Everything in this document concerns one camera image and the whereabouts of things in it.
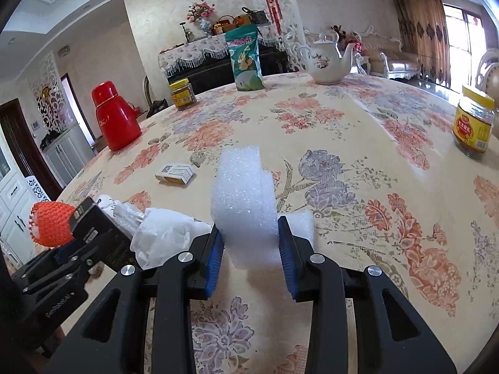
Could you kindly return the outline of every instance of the doorway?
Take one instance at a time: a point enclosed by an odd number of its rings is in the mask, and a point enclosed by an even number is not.
[[[71,80],[69,79],[68,74],[66,73],[64,76],[61,77],[61,82],[62,82],[62,88],[64,88],[64,92],[66,93],[67,100],[69,101],[69,105],[71,106],[71,109],[73,110],[74,117],[76,118],[76,122],[78,122],[78,125],[80,126],[81,131],[85,135],[85,138],[87,139],[88,144],[91,147],[94,147],[95,145],[95,136],[92,133],[92,130],[88,126],[88,122],[83,115],[83,112],[80,107],[80,103],[78,102],[78,99],[76,98],[76,95],[74,94],[73,90],[73,85],[71,84]]]
[[[17,98],[0,106],[0,126],[24,177],[34,175],[49,198],[55,201],[62,188],[36,146]]]
[[[482,20],[461,8],[444,5],[451,59],[451,89],[473,86],[478,65],[487,47]]]

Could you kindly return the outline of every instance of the white carved screen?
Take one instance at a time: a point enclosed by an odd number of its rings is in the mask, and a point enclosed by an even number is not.
[[[75,122],[61,85],[53,52],[43,60],[28,81],[47,130],[62,132]],[[48,98],[42,93],[46,87],[48,87]]]
[[[265,0],[252,0],[254,10],[264,10],[270,18]],[[289,65],[294,70],[304,70],[305,66],[300,54],[300,46],[306,45],[303,23],[296,0],[278,0],[283,13],[281,28],[283,34],[279,37],[279,48],[288,54]]]

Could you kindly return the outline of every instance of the white cabinet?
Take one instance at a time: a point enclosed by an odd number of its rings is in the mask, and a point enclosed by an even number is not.
[[[24,192],[27,190],[27,183],[23,176],[15,174],[6,183],[2,191],[0,191],[0,198],[3,200],[5,205],[11,210],[19,202]]]
[[[27,263],[33,257],[34,243],[29,234],[29,214],[36,200],[26,191],[8,218],[2,230],[2,238],[21,261]]]
[[[0,248],[17,266],[33,257],[28,222],[36,202],[0,129]]]
[[[75,125],[54,140],[45,155],[57,179],[66,187],[95,153],[80,127]]]

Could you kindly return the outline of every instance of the flower vase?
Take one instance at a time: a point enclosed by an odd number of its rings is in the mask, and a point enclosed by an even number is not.
[[[201,31],[203,31],[207,36],[213,35],[213,31],[211,30],[211,22],[206,18],[201,18],[200,28]]]

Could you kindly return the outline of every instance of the green snack bag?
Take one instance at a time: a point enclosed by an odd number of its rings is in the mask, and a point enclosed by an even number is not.
[[[238,91],[264,89],[255,24],[244,25],[225,34],[235,86]]]

